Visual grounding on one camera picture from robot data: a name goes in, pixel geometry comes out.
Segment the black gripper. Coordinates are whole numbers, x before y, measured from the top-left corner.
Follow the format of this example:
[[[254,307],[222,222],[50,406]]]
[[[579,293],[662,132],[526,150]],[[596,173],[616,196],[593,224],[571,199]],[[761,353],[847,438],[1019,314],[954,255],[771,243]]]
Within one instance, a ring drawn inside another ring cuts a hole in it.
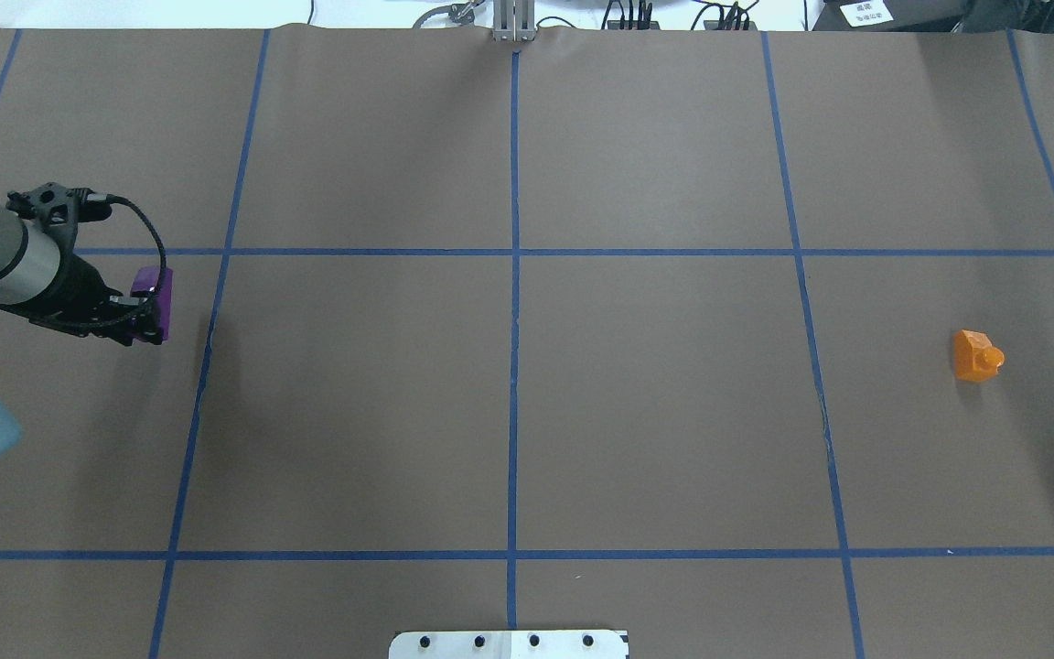
[[[164,319],[162,301],[154,289],[136,289],[130,295],[109,287],[103,276],[76,254],[63,261],[56,279],[37,299],[30,301],[30,322],[72,335],[92,334],[125,347],[134,343],[162,345]],[[69,324],[91,324],[120,318],[124,313],[143,314],[96,329],[71,329]]]

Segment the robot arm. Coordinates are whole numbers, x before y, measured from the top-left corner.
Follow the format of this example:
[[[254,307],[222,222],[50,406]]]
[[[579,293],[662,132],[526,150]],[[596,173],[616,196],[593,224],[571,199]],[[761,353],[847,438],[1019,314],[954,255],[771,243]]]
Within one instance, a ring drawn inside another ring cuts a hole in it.
[[[157,254],[125,292],[76,252],[81,226],[109,220],[117,206],[144,225]],[[74,337],[159,345],[170,337],[172,288],[162,237],[125,197],[48,182],[11,191],[0,203],[0,312]],[[0,456],[21,437],[20,422],[0,400]]]

